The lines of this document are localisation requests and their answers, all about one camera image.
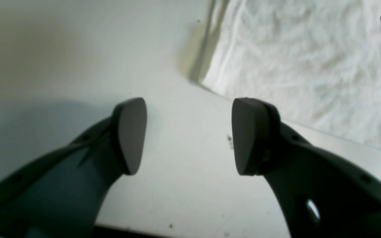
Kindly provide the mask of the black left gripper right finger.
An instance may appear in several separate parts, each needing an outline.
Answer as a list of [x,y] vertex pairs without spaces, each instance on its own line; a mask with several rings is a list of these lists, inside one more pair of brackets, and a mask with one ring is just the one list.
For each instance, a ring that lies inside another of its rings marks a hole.
[[381,181],[312,145],[273,104],[236,98],[234,158],[241,176],[263,176],[293,238],[381,238]]

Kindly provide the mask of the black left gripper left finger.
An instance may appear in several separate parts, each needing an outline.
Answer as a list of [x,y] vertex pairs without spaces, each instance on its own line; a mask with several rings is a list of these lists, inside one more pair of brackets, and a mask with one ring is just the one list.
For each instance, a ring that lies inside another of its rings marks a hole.
[[0,237],[91,237],[112,184],[139,170],[146,127],[144,98],[128,99],[68,145],[6,177]]

